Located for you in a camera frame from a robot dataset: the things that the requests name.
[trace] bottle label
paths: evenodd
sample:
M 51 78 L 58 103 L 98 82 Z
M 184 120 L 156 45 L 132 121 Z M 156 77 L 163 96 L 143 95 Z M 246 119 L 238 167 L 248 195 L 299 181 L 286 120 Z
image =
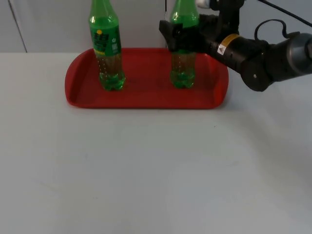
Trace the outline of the bottle label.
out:
M 119 26 L 108 29 L 91 27 L 91 37 L 97 54 L 115 56 L 121 53 Z

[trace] black cable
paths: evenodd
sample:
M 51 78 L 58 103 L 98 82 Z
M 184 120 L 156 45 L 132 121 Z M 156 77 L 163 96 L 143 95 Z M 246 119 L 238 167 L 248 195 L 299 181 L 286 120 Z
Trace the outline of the black cable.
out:
M 299 17 L 299 16 L 297 16 L 297 15 L 295 15 L 295 14 L 293 14 L 293 13 L 291 13 L 291 12 L 289 12 L 289 11 L 287 11 L 287 10 L 285 10 L 285 9 L 283 9 L 283 8 L 281 8 L 281 7 L 279 7 L 279 6 L 274 5 L 273 3 L 270 3 L 270 2 L 268 2 L 268 1 L 266 1 L 266 0 L 258 0 L 258 1 L 259 1 L 259 2 L 262 2 L 262 3 L 266 4 L 266 5 L 268 5 L 268 6 L 270 6 L 270 7 L 273 7 L 273 8 L 275 8 L 276 10 L 279 10 L 279 11 L 285 13 L 286 15 L 289 15 L 289 16 L 295 18 L 296 20 L 299 20 L 300 22 L 302 22 L 302 23 L 304 23 L 304 24 L 306 24 L 306 25 L 312 27 L 312 23 L 306 21 L 305 19 L 303 19 L 303 18 L 301 18 L 301 17 Z

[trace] white wall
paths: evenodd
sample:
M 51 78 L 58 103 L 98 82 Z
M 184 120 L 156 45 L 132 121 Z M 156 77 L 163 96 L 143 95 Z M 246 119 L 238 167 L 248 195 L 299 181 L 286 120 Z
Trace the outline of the white wall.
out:
M 92 47 L 91 0 L 11 0 L 28 52 L 82 52 Z M 123 47 L 164 47 L 158 22 L 165 0 L 111 0 Z
M 25 52 L 7 0 L 0 0 L 0 52 Z

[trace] black cylinder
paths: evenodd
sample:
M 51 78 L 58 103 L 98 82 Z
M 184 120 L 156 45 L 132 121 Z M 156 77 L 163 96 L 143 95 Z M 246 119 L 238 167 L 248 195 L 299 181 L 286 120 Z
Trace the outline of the black cylinder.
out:
M 300 34 L 273 45 L 264 55 L 265 69 L 274 81 L 283 81 L 312 73 L 307 46 L 310 34 Z

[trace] yellow warning label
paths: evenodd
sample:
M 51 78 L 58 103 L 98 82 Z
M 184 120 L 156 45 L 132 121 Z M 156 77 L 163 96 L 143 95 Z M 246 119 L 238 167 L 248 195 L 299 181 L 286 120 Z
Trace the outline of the yellow warning label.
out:
M 229 44 L 235 40 L 236 38 L 240 37 L 240 35 L 238 34 L 231 34 L 231 35 L 228 35 L 222 42 L 221 42 L 221 45 L 225 46 L 225 47 L 228 47 Z
M 240 37 L 240 35 L 238 34 L 228 35 L 219 45 L 217 52 L 221 55 L 224 55 L 224 52 L 226 48 L 229 46 L 229 44 L 238 37 Z

